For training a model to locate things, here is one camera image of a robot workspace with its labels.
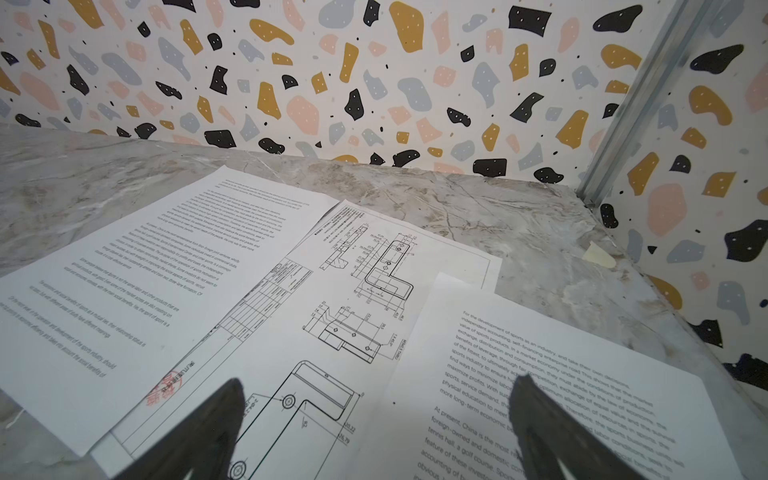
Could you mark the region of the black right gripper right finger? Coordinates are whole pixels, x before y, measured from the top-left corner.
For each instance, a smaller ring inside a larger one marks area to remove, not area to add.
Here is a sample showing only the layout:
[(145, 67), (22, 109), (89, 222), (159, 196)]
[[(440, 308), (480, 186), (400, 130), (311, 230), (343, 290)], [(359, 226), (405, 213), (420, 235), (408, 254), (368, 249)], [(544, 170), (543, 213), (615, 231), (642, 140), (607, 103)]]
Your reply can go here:
[(528, 479), (640, 479), (642, 476), (551, 399), (531, 376), (515, 379), (509, 419)]

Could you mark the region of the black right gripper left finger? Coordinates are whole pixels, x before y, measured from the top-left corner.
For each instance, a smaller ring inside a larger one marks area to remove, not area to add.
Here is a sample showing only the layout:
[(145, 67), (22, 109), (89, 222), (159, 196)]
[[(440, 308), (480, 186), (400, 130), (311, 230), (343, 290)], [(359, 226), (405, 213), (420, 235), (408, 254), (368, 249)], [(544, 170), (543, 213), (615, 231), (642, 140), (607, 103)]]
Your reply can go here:
[(168, 432), (119, 479), (226, 479), (245, 411), (232, 378)]

